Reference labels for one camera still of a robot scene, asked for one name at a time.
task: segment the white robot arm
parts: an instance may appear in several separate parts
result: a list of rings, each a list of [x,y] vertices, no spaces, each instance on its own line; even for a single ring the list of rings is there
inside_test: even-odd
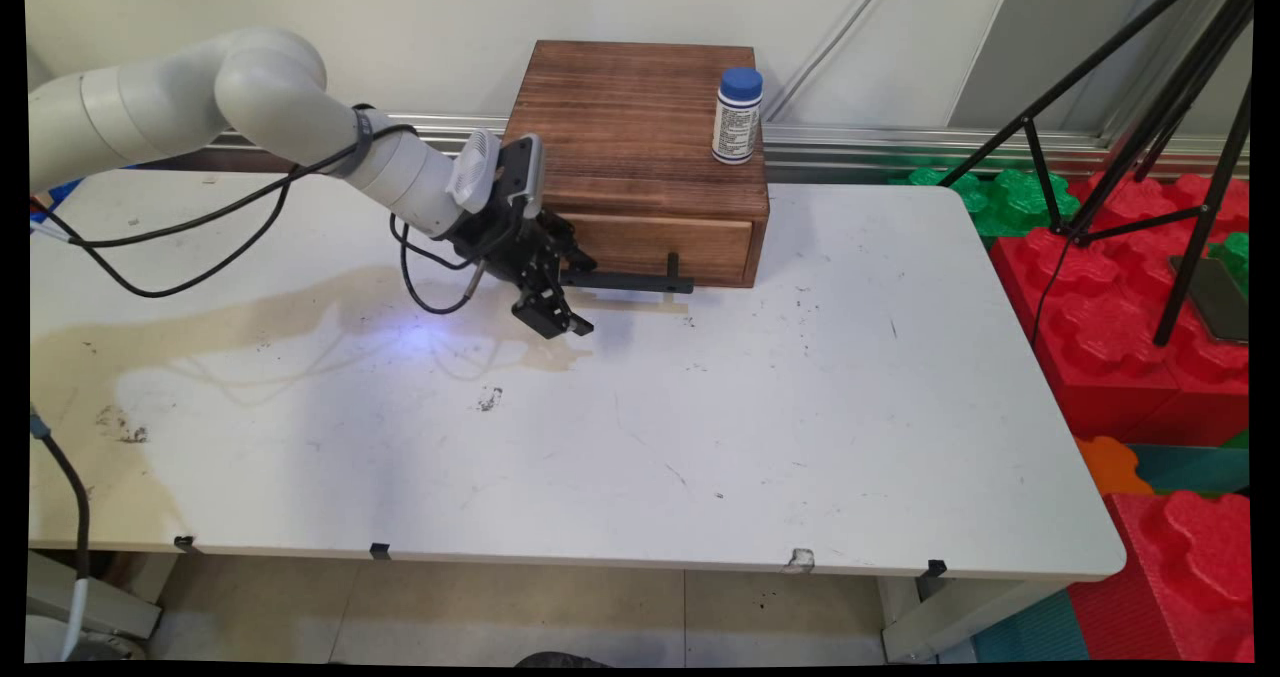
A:
[[[31,193],[193,152],[228,125],[292,163],[319,163],[357,136],[356,113],[324,90],[315,47],[266,27],[221,35],[168,58],[60,77],[27,99]],[[392,125],[383,113],[366,113],[372,129]],[[452,171],[451,159],[401,133],[370,145],[343,179],[415,229],[439,235],[462,215],[445,195]]]
[[[376,109],[343,106],[324,90],[316,49],[268,27],[233,31],[168,58],[60,77],[27,97],[29,195],[96,171],[193,152],[229,125],[297,165],[315,165],[356,145],[351,156],[320,173],[347,180],[417,232],[451,241],[466,259],[462,266],[479,264],[467,296],[481,270],[489,271],[520,285],[512,314],[545,338],[591,330],[564,303],[559,270],[561,259],[577,273],[590,273],[595,262],[577,248],[570,223],[541,209],[543,157],[535,134],[499,148],[493,134],[480,131],[451,161],[407,131],[371,139],[393,122]],[[397,239],[406,244],[407,234]],[[430,308],[412,292],[407,273],[406,285],[431,312],[447,314],[466,301]]]

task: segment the white bottle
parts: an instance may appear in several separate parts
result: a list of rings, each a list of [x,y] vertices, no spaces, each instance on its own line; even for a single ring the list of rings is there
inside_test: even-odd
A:
[[[712,156],[726,165],[742,165],[751,159],[755,133],[760,125],[760,97],[764,77],[750,67],[733,67],[721,77],[716,99],[716,131]]]

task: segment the floor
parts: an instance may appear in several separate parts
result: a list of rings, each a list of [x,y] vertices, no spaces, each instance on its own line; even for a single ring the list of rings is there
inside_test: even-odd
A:
[[[882,664],[876,581],[819,575],[184,555],[151,659],[509,667]]]

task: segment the gray cable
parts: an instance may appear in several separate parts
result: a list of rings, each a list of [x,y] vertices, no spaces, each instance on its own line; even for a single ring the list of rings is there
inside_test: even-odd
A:
[[[782,108],[786,108],[787,102],[791,102],[791,97],[795,97],[796,90],[800,90],[800,84],[804,84],[805,79],[809,79],[809,72],[813,72],[814,68],[818,67],[819,63],[822,63],[824,58],[827,58],[827,54],[831,52],[832,49],[835,49],[837,44],[840,44],[840,40],[844,38],[845,33],[847,33],[849,27],[854,26],[854,22],[856,22],[859,17],[863,17],[863,13],[867,12],[867,8],[869,6],[869,4],[873,0],[863,0],[863,3],[859,4],[858,10],[854,12],[854,17],[850,17],[849,20],[845,22],[845,27],[841,27],[840,35],[836,35],[835,38],[831,40],[831,44],[827,44],[827,47],[823,49],[823,51],[822,51],[822,54],[819,54],[818,59],[814,59],[814,61],[809,63],[809,67],[806,67],[805,70],[804,70],[804,73],[800,74],[800,79],[796,81],[796,84],[791,86],[791,90],[787,90],[786,97],[782,97],[781,100],[778,100],[777,108],[773,108],[773,113],[769,115],[768,120],[765,120],[765,122],[773,122],[773,118],[778,116],[778,113],[782,111]]]

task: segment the tripod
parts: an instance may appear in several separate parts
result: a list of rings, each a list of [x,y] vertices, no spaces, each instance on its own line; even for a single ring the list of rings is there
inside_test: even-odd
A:
[[[1222,207],[1222,198],[1226,197],[1226,186],[1231,179],[1231,171],[1235,168],[1235,163],[1240,157],[1240,152],[1244,148],[1244,139],[1249,134],[1249,113],[1251,102],[1249,93],[1252,92],[1253,83],[1249,81],[1248,88],[1244,90],[1244,99],[1236,111],[1235,120],[1231,124],[1230,133],[1228,134],[1226,143],[1224,145],[1221,157],[1217,161],[1217,166],[1213,170],[1212,180],[1210,182],[1208,193],[1204,197],[1204,202],[1199,207],[1179,209],[1179,211],[1170,212],[1169,215],[1161,215],[1157,218],[1148,218],[1148,220],[1139,220],[1128,223],[1128,225],[1112,227],[1110,230],[1089,232],[1089,225],[1093,221],[1093,216],[1097,215],[1098,209],[1102,209],[1102,203],[1110,197],[1111,191],[1120,184],[1124,178],[1125,171],[1129,168],[1137,165],[1134,170],[1134,180],[1143,180],[1151,171],[1151,168],[1156,164],[1156,159],[1160,157],[1162,150],[1165,150],[1169,141],[1172,138],[1175,131],[1181,124],[1183,118],[1187,115],[1192,104],[1201,93],[1204,84],[1208,83],[1210,77],[1217,70],[1217,67],[1226,56],[1226,52],[1235,44],[1235,38],[1242,33],[1245,26],[1253,20],[1253,0],[1226,0],[1217,15],[1204,27],[1203,33],[1199,35],[1196,44],[1192,45],[1190,51],[1179,61],[1172,74],[1169,77],[1167,83],[1160,90],[1160,93],[1152,100],[1151,106],[1139,118],[1138,124],[1134,125],[1133,133],[1124,145],[1116,152],[1116,157],[1103,171],[1098,184],[1094,186],[1092,193],[1084,200],[1080,206],[1079,212],[1075,212],[1075,218],[1069,223],[1062,221],[1061,212],[1057,209],[1057,200],[1053,198],[1053,189],[1051,188],[1048,180],[1048,168],[1044,163],[1044,152],[1039,145],[1039,136],[1036,131],[1036,116],[1043,111],[1044,108],[1061,97],[1066,90],[1078,83],[1082,77],[1088,76],[1094,67],[1100,65],[1103,59],[1110,58],[1111,52],[1120,49],[1121,45],[1129,42],[1133,35],[1138,35],[1143,27],[1151,24],[1156,17],[1162,15],[1174,3],[1179,0],[1157,0],[1151,3],[1146,10],[1140,12],[1138,17],[1134,17],[1128,26],[1121,27],[1119,33],[1112,35],[1107,42],[1097,47],[1096,51],[1089,54],[1084,61],[1080,61],[1074,70],[1070,70],[1068,76],[1062,77],[1059,83],[1053,84],[1048,92],[1042,93],[1041,97],[1030,102],[1028,108],[1023,109],[1018,116],[1014,118],[1009,124],[1002,127],[998,133],[993,134],[991,139],[987,139],[986,145],[982,145],[969,159],[960,163],[954,170],[950,171],[938,186],[951,186],[960,177],[964,177],[965,171],[972,170],[978,163],[982,163],[988,154],[1004,145],[1006,139],[1010,138],[1016,131],[1021,129],[1027,134],[1028,147],[1032,152],[1032,161],[1036,165],[1036,174],[1041,182],[1041,189],[1044,195],[1044,203],[1048,207],[1050,216],[1050,230],[1056,235],[1064,235],[1065,244],[1062,247],[1062,256],[1066,256],[1066,250],[1075,244],[1076,247],[1085,247],[1085,244],[1092,243],[1092,241],[1100,241],[1110,238],[1111,235],[1123,235],[1128,232],[1138,232],[1149,229],[1149,227],[1167,225],[1171,221],[1189,220],[1189,218],[1196,218],[1196,227],[1192,230],[1190,239],[1187,244],[1187,252],[1183,255],[1179,262],[1178,273],[1174,278],[1172,289],[1169,293],[1169,299],[1165,303],[1165,311],[1161,314],[1160,325],[1156,328],[1156,335],[1152,340],[1156,346],[1169,344],[1170,335],[1174,331],[1174,323],[1178,320],[1178,314],[1187,299],[1187,291],[1190,288],[1192,275],[1196,271],[1196,265],[1199,262],[1199,256],[1204,250],[1204,244],[1208,241],[1210,232],[1213,227],[1213,220],[1217,216],[1219,210]],[[1151,145],[1147,148],[1147,155],[1138,163],[1139,152],[1143,147]]]

